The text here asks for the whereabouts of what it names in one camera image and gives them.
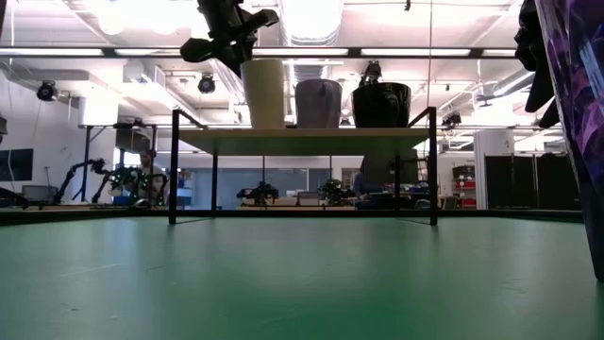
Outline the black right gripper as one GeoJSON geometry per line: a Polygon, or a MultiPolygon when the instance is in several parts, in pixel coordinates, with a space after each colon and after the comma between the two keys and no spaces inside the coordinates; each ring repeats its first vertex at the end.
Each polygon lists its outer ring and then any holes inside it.
{"type": "MultiPolygon", "coordinates": [[[[525,111],[534,113],[543,107],[553,96],[553,85],[547,61],[537,64],[537,57],[532,50],[542,39],[538,11],[535,0],[523,0],[519,15],[519,28],[514,36],[516,42],[515,57],[523,67],[534,73],[525,111]]],[[[557,102],[552,100],[540,119],[540,128],[551,128],[560,122],[557,102]]]]}

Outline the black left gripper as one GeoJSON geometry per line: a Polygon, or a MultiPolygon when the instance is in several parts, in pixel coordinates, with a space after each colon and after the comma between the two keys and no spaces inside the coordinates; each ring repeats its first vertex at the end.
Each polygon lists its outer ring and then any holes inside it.
{"type": "Polygon", "coordinates": [[[237,77],[241,64],[251,60],[257,32],[279,22],[272,9],[250,13],[240,7],[243,0],[197,0],[197,10],[206,19],[207,39],[190,38],[180,47],[180,56],[198,63],[218,59],[237,77]]]}

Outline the beige paper cup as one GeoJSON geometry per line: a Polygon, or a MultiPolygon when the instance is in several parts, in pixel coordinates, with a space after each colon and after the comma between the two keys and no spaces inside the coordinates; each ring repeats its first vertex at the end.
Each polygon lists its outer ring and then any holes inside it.
{"type": "Polygon", "coordinates": [[[241,65],[241,76],[252,128],[285,128],[285,79],[282,61],[246,61],[241,65]]]}

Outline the grey mug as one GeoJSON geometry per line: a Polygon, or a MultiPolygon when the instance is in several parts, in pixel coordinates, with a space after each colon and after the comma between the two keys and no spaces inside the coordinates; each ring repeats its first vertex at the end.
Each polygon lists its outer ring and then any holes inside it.
{"type": "Polygon", "coordinates": [[[298,128],[338,128],[342,110],[342,86],[329,79],[299,82],[294,91],[298,128]]]}

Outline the black mug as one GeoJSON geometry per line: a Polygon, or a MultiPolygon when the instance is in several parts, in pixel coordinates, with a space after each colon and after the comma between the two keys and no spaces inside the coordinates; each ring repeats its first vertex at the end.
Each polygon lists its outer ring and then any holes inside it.
{"type": "Polygon", "coordinates": [[[411,88],[402,83],[363,85],[352,92],[357,128],[405,128],[410,121],[411,88]]]}

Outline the black cabinet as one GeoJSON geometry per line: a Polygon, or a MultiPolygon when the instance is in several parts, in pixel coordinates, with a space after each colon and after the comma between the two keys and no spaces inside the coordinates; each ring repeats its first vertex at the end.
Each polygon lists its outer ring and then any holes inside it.
{"type": "Polygon", "coordinates": [[[566,154],[486,156],[484,165],[488,210],[580,210],[566,154]]]}

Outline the black overhead bar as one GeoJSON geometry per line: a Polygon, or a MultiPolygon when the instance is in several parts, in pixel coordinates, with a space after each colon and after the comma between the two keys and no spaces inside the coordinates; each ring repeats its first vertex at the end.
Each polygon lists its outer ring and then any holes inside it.
{"type": "MultiPolygon", "coordinates": [[[[278,59],[444,59],[511,60],[513,48],[412,47],[255,47],[253,56],[278,59]]],[[[0,46],[0,58],[166,58],[179,59],[178,47],[15,47],[0,46]]]]}

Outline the small background robot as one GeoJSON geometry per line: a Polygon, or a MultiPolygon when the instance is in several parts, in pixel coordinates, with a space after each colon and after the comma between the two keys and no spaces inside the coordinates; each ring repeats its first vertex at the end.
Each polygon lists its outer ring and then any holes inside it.
{"type": "Polygon", "coordinates": [[[343,183],[335,178],[328,179],[318,189],[319,195],[328,206],[340,206],[345,199],[350,198],[354,194],[343,187],[343,183]]]}
{"type": "Polygon", "coordinates": [[[236,197],[239,199],[253,199],[255,205],[265,206],[268,198],[277,199],[279,198],[279,194],[276,187],[265,181],[260,181],[256,188],[241,189],[241,191],[236,194],[236,197]]]}

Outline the person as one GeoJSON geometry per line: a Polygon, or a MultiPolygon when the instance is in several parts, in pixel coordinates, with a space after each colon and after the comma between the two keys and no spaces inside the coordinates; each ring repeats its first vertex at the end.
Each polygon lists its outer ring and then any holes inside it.
{"type": "Polygon", "coordinates": [[[383,186],[378,183],[373,183],[365,176],[365,162],[361,162],[359,172],[353,179],[353,192],[357,199],[362,199],[373,193],[381,193],[383,186]]]}
{"type": "Polygon", "coordinates": [[[148,199],[152,204],[165,204],[165,186],[167,184],[165,173],[155,165],[156,153],[152,149],[144,150],[140,154],[140,170],[143,179],[139,182],[140,198],[148,199]]]}

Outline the green table mat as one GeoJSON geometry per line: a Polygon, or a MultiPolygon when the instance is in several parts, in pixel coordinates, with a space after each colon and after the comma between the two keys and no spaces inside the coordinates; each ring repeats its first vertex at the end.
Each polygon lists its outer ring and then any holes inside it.
{"type": "Polygon", "coordinates": [[[604,340],[582,225],[113,218],[0,228],[0,340],[604,340]]]}

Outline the wooden shelf with black frame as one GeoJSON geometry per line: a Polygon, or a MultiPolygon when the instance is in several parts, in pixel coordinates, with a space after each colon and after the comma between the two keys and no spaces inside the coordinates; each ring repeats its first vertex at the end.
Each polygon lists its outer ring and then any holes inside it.
{"type": "Polygon", "coordinates": [[[217,209],[219,158],[224,157],[343,157],[370,154],[390,155],[394,170],[400,170],[402,152],[428,142],[428,188],[430,208],[426,215],[431,226],[438,224],[437,194],[437,119],[436,109],[427,107],[407,127],[376,128],[284,128],[284,129],[211,129],[198,121],[182,128],[179,118],[189,118],[182,110],[172,112],[169,223],[181,215],[176,207],[176,169],[181,141],[211,155],[210,210],[208,217],[226,215],[217,209]]]}

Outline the black metal table frame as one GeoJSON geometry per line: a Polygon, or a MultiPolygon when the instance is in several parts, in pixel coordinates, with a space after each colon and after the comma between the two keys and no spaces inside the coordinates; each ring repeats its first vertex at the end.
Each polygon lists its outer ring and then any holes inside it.
{"type": "MultiPolygon", "coordinates": [[[[438,211],[438,218],[511,218],[581,223],[582,213],[575,211],[438,211]]],[[[87,211],[12,211],[0,212],[0,226],[16,226],[44,222],[65,222],[104,218],[165,217],[178,218],[426,218],[429,211],[150,211],[150,210],[87,210],[87,211]]]]}

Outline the black wall monitor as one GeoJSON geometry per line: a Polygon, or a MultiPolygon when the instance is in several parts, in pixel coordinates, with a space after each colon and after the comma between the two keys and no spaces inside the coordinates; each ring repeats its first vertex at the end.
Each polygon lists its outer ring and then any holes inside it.
{"type": "Polygon", "coordinates": [[[0,150],[0,181],[31,181],[33,149],[0,150]]]}

